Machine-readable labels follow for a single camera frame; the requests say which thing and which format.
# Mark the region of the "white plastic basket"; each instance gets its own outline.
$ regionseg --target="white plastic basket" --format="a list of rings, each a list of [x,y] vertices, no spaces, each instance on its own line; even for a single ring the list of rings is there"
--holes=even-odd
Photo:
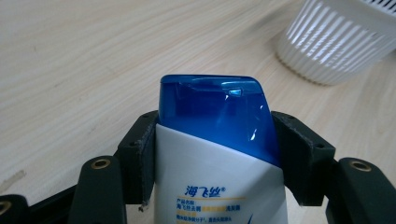
[[[396,0],[306,0],[277,44],[278,58],[334,85],[396,49]]]

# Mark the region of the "shampoo bottle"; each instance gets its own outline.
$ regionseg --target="shampoo bottle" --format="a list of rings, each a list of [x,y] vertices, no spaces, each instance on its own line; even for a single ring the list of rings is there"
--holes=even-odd
[[[252,77],[162,78],[156,224],[288,223],[276,133]]]

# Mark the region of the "blue bottle cap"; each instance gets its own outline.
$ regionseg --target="blue bottle cap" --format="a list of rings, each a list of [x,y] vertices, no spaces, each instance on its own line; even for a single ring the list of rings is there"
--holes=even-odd
[[[167,75],[159,123],[279,166],[272,117],[252,77]]]

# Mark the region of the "wood grain surface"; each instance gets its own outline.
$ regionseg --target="wood grain surface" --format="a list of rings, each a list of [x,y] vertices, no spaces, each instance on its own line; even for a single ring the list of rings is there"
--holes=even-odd
[[[332,87],[276,58],[301,0],[0,1],[0,194],[29,204],[75,185],[81,165],[112,155],[137,117],[158,108],[166,74],[257,78],[272,110],[376,164],[396,184],[396,53]],[[289,221],[327,223],[325,206]],[[128,206],[129,223],[153,223]]]

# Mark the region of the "light wooden tabletop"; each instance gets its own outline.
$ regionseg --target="light wooden tabletop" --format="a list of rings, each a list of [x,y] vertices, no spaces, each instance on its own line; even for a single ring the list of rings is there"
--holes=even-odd
[[[301,0],[0,1],[0,194],[29,204],[75,185],[112,155],[137,117],[158,108],[166,74],[257,78],[272,110],[376,164],[396,185],[396,53],[344,84],[294,75],[275,45]],[[289,220],[326,223],[324,207]],[[130,223],[152,210],[129,206]]]

